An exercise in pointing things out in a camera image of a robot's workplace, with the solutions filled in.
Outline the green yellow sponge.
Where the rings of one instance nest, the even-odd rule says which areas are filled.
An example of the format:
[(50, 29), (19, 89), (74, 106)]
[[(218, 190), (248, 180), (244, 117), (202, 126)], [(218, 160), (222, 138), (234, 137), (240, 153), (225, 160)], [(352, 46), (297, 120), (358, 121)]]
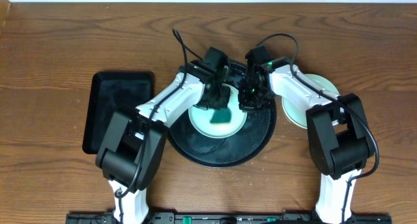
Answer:
[(231, 122), (231, 110), (217, 109), (214, 111), (212, 118), (210, 119), (211, 124), (228, 124)]

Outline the light green plate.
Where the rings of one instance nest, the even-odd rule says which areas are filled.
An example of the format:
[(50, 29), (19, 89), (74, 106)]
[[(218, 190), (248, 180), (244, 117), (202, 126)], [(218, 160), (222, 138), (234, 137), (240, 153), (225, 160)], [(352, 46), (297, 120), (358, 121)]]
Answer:
[[(322, 89), (339, 93), (336, 86), (333, 83), (331, 83), (329, 80), (327, 80), (326, 78), (316, 75), (316, 74), (305, 74), (305, 76), (309, 78), (310, 80), (312, 80), (312, 82), (314, 82), (315, 84), (318, 84), (318, 86), (320, 86)], [(282, 105), (282, 108), (289, 107), (289, 106), (295, 107), (292, 103), (290, 103), (285, 98), (281, 99), (281, 105)]]
[(230, 88), (230, 97), (225, 109), (202, 109), (196, 106), (188, 109), (188, 116), (192, 126), (204, 136), (221, 139), (237, 133), (244, 125), (247, 113), (239, 109), (238, 89)]

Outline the yellow plate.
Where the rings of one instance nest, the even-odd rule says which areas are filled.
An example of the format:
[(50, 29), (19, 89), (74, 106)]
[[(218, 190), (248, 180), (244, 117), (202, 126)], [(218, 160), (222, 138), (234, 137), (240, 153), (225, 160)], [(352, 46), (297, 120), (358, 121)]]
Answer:
[(283, 111), (286, 115), (286, 117), (295, 125), (297, 125), (300, 128), (306, 129), (307, 128), (307, 122), (306, 122), (306, 114), (304, 112), (301, 112), (296, 107), (284, 107)]

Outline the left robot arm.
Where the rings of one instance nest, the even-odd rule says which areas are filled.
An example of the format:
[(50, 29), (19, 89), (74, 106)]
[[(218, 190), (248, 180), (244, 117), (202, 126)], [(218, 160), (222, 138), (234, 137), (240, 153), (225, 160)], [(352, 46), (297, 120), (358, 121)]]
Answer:
[(193, 61), (179, 68), (160, 94), (133, 109), (114, 112), (95, 164), (115, 198), (115, 223), (143, 223), (149, 213), (146, 189), (162, 160), (169, 128), (193, 105), (224, 109), (230, 63)]

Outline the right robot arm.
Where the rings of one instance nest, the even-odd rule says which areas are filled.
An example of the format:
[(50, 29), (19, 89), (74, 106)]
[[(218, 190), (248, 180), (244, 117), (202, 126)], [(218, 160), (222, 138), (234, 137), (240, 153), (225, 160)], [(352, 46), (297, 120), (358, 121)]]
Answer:
[(342, 96), (306, 77), (292, 60), (247, 58), (246, 82), (239, 92), (240, 108), (266, 107), (275, 96), (290, 102), (306, 116), (309, 153), (321, 173), (315, 213), (324, 223), (345, 223), (355, 182), (370, 157), (379, 157), (361, 100)]

